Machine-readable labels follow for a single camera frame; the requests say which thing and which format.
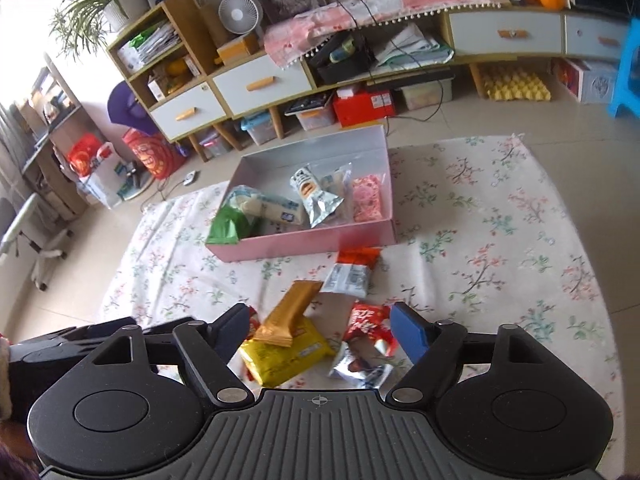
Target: drawer handle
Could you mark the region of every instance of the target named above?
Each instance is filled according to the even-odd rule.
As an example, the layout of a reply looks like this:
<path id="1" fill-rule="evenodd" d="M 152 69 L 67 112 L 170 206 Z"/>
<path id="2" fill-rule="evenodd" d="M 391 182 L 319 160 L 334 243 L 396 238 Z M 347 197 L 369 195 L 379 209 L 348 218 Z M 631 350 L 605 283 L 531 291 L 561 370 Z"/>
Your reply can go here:
<path id="1" fill-rule="evenodd" d="M 260 81 L 256 81 L 254 83 L 248 84 L 246 86 L 246 90 L 248 92 L 253 92 L 254 90 L 260 90 L 261 88 L 266 88 L 269 85 L 272 85 L 276 82 L 276 76 L 272 75 L 270 77 L 265 77 L 264 79 L 260 79 Z"/>
<path id="2" fill-rule="evenodd" d="M 598 36 L 598 41 L 603 46 L 614 46 L 614 47 L 620 46 L 620 42 L 618 40 L 615 40 L 614 38 L 606 38 L 605 36 Z"/>
<path id="3" fill-rule="evenodd" d="M 188 110 L 183 111 L 181 114 L 176 115 L 175 120 L 183 121 L 185 119 L 188 119 L 189 117 L 193 117 L 197 112 L 198 109 L 196 107 L 189 108 Z"/>
<path id="4" fill-rule="evenodd" d="M 498 36 L 504 40 L 524 40 L 529 37 L 529 33 L 519 28 L 517 30 L 499 30 Z"/>

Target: blue stool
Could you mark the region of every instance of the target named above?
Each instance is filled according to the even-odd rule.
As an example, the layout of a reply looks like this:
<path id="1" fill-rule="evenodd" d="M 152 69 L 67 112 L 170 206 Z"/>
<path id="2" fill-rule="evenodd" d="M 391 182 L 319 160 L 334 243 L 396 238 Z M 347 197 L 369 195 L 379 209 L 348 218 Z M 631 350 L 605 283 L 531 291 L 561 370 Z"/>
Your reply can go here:
<path id="1" fill-rule="evenodd" d="M 615 117 L 620 105 L 629 108 L 633 114 L 640 118 L 640 80 L 632 74 L 636 50 L 640 47 L 640 20 L 633 18 L 629 35 L 626 38 L 625 48 L 620 59 L 618 79 L 613 90 L 613 99 L 607 109 L 609 115 Z"/>

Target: floral blanket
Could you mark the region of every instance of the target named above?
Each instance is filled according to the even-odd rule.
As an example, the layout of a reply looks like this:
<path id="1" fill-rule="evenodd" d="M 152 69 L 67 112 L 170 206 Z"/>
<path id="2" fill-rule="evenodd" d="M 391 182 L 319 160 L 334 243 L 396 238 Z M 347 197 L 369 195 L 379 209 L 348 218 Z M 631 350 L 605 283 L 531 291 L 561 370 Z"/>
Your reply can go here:
<path id="1" fill-rule="evenodd" d="M 299 60 L 340 30 L 440 13 L 452 7 L 496 6 L 491 0 L 348 0 L 309 10 L 269 27 L 264 49 L 281 68 Z"/>
<path id="2" fill-rule="evenodd" d="M 367 301 L 403 300 L 471 332 L 517 323 L 609 403 L 615 427 L 600 471 L 622 473 L 622 382 L 609 317 L 589 259 L 553 183 L 519 137 L 470 137 L 389 150 L 398 244 L 382 251 Z M 238 301 L 261 318 L 295 279 L 323 280 L 335 253 L 224 264 L 204 247 L 226 182 L 149 206 L 102 305 L 102 318 L 148 326 L 212 321 Z M 334 348 L 352 300 L 319 294 L 306 314 Z M 392 359 L 393 382 L 410 363 Z M 284 384 L 340 388 L 331 363 Z M 242 376 L 236 356 L 230 367 Z M 486 366 L 467 367 L 464 377 Z"/>

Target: green plant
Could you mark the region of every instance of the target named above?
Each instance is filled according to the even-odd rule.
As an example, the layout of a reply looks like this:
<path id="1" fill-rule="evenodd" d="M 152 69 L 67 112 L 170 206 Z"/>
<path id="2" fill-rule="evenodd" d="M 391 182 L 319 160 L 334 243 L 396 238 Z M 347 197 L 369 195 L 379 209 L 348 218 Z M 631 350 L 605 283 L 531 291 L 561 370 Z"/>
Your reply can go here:
<path id="1" fill-rule="evenodd" d="M 109 31 L 104 8 L 114 2 L 126 16 L 118 0 L 62 0 L 50 22 L 50 36 L 60 43 L 61 54 L 77 59 L 82 52 L 96 54 L 106 46 Z"/>

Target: person's hair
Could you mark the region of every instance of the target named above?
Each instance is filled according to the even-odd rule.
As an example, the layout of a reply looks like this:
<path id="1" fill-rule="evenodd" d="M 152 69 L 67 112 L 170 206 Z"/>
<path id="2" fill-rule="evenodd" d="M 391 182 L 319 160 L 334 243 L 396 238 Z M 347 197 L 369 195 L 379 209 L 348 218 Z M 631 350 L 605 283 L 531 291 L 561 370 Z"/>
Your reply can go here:
<path id="1" fill-rule="evenodd" d="M 31 469 L 8 447 L 0 442 L 0 479 L 2 480 L 38 480 L 38 473 Z"/>

